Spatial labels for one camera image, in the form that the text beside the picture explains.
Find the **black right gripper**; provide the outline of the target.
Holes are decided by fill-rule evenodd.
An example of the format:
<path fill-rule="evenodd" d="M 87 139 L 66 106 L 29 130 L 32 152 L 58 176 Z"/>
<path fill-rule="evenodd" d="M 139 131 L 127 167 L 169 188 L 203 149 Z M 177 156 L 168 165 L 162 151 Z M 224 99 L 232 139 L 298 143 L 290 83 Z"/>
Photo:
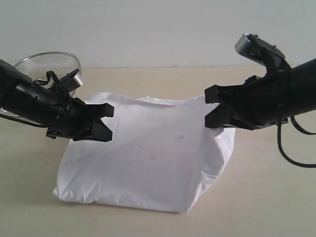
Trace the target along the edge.
<path fill-rule="evenodd" d="M 275 74 L 240 85 L 205 89 L 205 103 L 219 103 L 205 116 L 205 127 L 257 130 L 295 116 L 293 81 L 290 74 Z"/>

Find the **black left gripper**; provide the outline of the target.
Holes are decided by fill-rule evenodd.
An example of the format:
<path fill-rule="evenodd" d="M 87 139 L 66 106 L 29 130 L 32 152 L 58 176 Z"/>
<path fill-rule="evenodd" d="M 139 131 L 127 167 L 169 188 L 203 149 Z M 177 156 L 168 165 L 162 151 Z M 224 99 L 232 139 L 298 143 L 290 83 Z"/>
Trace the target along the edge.
<path fill-rule="evenodd" d="M 67 97 L 63 100 L 53 96 L 45 101 L 46 136 L 74 141 L 112 141 L 113 132 L 101 118 L 112 118 L 114 111 L 115 108 L 108 103 L 86 104 L 78 98 Z"/>

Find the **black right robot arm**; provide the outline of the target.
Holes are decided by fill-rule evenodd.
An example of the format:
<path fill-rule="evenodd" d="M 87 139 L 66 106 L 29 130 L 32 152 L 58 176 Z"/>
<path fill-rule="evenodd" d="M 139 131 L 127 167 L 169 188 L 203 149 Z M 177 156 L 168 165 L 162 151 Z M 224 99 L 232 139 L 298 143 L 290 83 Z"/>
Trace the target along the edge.
<path fill-rule="evenodd" d="M 316 109 L 316 61 L 251 76 L 240 85 L 213 85 L 204 94 L 207 104 L 217 104 L 205 116 L 206 127 L 266 128 Z"/>

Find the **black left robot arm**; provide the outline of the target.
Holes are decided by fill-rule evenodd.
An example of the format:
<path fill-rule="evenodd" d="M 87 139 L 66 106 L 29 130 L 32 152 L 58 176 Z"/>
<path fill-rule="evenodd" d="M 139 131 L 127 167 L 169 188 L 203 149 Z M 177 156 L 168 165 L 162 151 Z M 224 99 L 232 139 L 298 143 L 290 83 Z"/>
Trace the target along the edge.
<path fill-rule="evenodd" d="M 46 72 L 46 80 L 32 80 L 15 67 L 0 62 L 0 107 L 17 117 L 2 115 L 4 119 L 45 128 L 46 136 L 109 142 L 113 132 L 102 122 L 114 116 L 108 103 L 86 104 L 73 98 L 70 92 L 80 86 L 79 69 L 59 79 L 53 71 Z"/>

